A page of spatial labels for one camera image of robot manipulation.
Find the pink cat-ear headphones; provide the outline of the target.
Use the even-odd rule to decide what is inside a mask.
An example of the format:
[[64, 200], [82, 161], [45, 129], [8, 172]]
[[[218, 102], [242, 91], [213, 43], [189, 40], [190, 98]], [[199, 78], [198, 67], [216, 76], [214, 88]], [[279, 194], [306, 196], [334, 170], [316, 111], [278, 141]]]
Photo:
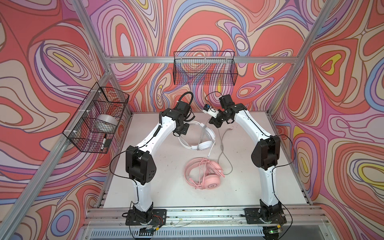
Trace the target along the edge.
[[[198, 180], [191, 177], [192, 170], [199, 170]], [[207, 158], [194, 158], [184, 168], [184, 178], [188, 185], [199, 190], [213, 190], [221, 185], [221, 178], [224, 178], [222, 167], [215, 161]]]

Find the white headphones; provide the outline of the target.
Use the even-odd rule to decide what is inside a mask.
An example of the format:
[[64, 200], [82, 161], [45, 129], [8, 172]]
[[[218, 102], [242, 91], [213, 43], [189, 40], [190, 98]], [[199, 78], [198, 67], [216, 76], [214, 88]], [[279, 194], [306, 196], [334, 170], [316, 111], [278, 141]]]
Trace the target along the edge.
[[180, 144], [184, 148], [192, 151], [209, 150], [209, 153], [207, 155], [207, 157], [209, 158], [211, 156], [212, 149], [216, 144], [216, 134], [211, 128], [209, 128], [204, 123], [200, 123], [198, 121], [191, 121], [190, 125], [199, 126], [201, 129], [198, 142], [195, 145], [191, 145], [182, 136], [179, 136], [178, 139]]

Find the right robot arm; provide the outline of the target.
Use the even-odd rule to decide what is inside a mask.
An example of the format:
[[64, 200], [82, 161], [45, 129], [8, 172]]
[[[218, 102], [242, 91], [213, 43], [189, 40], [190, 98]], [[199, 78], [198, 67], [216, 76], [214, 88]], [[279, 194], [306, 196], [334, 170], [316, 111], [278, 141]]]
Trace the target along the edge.
[[281, 226], [286, 224], [283, 204], [278, 199], [275, 190], [275, 169], [278, 167], [280, 158], [280, 137], [273, 136], [263, 129], [242, 104], [230, 106], [223, 111], [213, 110], [210, 105], [206, 104], [203, 112], [211, 116], [209, 123], [216, 128], [220, 128], [223, 122], [229, 124], [231, 120], [233, 123], [239, 124], [253, 140], [255, 148], [251, 153], [251, 160], [259, 170], [262, 189], [257, 218], [266, 224], [273, 222]]

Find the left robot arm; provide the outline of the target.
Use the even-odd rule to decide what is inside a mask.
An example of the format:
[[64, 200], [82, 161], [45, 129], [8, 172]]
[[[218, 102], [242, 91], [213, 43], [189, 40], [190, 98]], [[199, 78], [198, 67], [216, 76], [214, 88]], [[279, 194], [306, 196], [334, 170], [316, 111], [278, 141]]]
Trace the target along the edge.
[[112, 168], [109, 170], [116, 178], [132, 181], [136, 194], [136, 201], [132, 202], [127, 213], [127, 225], [130, 225], [131, 220], [147, 225], [157, 218], [154, 216], [154, 202], [151, 197], [151, 181], [157, 172], [154, 154], [169, 134], [179, 136], [187, 133], [190, 112], [191, 108], [188, 106], [168, 108], [160, 112], [158, 125], [143, 141], [137, 146], [129, 146], [113, 158], [119, 159], [120, 155], [125, 154], [125, 171], [128, 175], [117, 175]]

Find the white tape roll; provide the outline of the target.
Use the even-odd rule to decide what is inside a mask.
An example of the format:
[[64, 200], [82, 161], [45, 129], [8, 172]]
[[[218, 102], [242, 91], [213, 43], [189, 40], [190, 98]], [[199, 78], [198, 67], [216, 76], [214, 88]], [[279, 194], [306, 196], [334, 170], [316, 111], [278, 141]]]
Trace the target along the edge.
[[95, 120], [95, 129], [100, 133], [113, 134], [118, 125], [118, 120], [106, 114], [100, 114]]

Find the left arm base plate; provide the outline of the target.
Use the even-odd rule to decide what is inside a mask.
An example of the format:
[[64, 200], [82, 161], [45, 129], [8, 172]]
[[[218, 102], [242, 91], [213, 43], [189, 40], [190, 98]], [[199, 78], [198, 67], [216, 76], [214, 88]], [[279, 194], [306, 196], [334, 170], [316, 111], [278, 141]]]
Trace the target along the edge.
[[166, 223], [167, 210], [154, 209], [148, 212], [141, 212], [133, 209], [122, 214], [126, 217], [126, 226], [162, 226]]

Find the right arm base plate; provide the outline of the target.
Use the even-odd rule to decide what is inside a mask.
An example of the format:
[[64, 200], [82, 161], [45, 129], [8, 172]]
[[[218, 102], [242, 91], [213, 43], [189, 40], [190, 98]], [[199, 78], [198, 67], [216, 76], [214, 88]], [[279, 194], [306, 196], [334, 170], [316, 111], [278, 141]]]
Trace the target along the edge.
[[262, 208], [246, 208], [242, 215], [246, 218], [247, 224], [267, 224], [267, 225], [284, 225], [287, 223], [282, 209], [268, 210]]

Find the aluminium front rail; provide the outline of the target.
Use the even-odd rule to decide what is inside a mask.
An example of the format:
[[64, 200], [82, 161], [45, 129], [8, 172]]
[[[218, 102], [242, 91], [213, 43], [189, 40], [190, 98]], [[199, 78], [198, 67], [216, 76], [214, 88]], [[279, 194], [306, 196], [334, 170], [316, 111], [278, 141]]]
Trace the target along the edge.
[[[246, 226], [246, 206], [237, 207], [172, 207], [167, 208], [166, 227], [236, 227]], [[126, 219], [122, 214], [128, 208], [91, 209], [86, 214], [84, 226], [123, 227]], [[329, 225], [325, 211], [319, 206], [293, 205], [284, 209], [288, 227], [307, 225]]]

